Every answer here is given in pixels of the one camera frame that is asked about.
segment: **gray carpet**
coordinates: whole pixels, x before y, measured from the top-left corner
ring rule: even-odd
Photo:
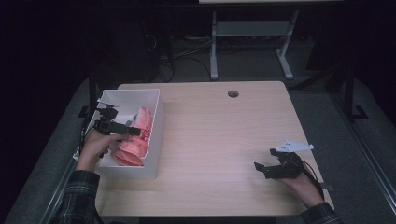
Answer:
[[[183,51],[183,45],[176,51]],[[310,78],[315,72],[305,71],[311,42],[293,42],[287,58],[294,80],[286,80],[276,59],[276,43],[264,48],[250,46],[235,53],[219,54],[219,81],[280,80],[293,86]],[[209,65],[207,52],[194,54]],[[177,70],[172,82],[209,81],[209,74],[202,64],[194,60],[176,61]],[[163,67],[163,72],[170,71]],[[307,88],[308,91],[290,91],[290,98],[302,123],[308,141],[315,146],[314,155],[319,169],[330,191],[336,212],[346,223],[396,223],[396,216],[390,210],[381,189],[375,182],[359,143],[350,131],[350,124],[340,113],[335,99],[342,96],[330,95],[324,91],[326,78]],[[62,189],[60,181],[73,166],[71,156],[78,147],[78,135],[82,119],[78,113],[88,105],[88,84],[81,84],[67,107],[64,116],[52,135],[43,154],[23,188],[20,197],[7,218],[7,223],[46,223],[51,216],[49,205],[55,205]],[[382,111],[375,104],[370,92],[356,83],[355,103],[362,105],[369,119],[357,120],[357,126],[370,148],[374,151],[384,172],[395,186],[396,131]],[[138,217],[105,217],[127,223],[138,223]],[[303,223],[299,217],[278,217],[277,223]]]

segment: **white box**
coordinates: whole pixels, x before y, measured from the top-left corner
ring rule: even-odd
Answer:
[[[100,100],[119,106],[115,107],[119,111],[114,119],[117,123],[125,124],[128,120],[132,120],[140,106],[144,106],[151,112],[153,122],[148,141],[148,152],[146,157],[142,158],[143,166],[120,166],[113,160],[110,153],[107,153],[96,165],[95,172],[103,178],[156,178],[165,124],[160,90],[105,90]],[[98,108],[105,107],[103,104],[98,106]],[[89,127],[99,118],[99,112],[95,111]]]

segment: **wooden table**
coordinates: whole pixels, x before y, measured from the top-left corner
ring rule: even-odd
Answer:
[[[101,216],[223,217],[297,215],[304,206],[255,170],[278,165],[269,149],[306,142],[282,82],[124,84],[160,89],[165,110],[162,154],[154,180],[101,179]],[[229,91],[237,91],[232,98]],[[310,150],[298,153],[315,169]],[[325,190],[326,201],[331,203]]]

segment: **person's left hand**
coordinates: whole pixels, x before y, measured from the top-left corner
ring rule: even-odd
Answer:
[[[95,129],[91,130],[78,158],[76,170],[94,171],[101,154],[106,154],[110,143],[124,138],[122,134],[102,135]]]

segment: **person's right hand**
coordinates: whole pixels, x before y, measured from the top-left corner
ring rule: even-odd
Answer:
[[[306,208],[324,203],[317,188],[304,173],[300,173],[295,179],[282,178],[277,179],[277,181],[284,183],[303,202]]]

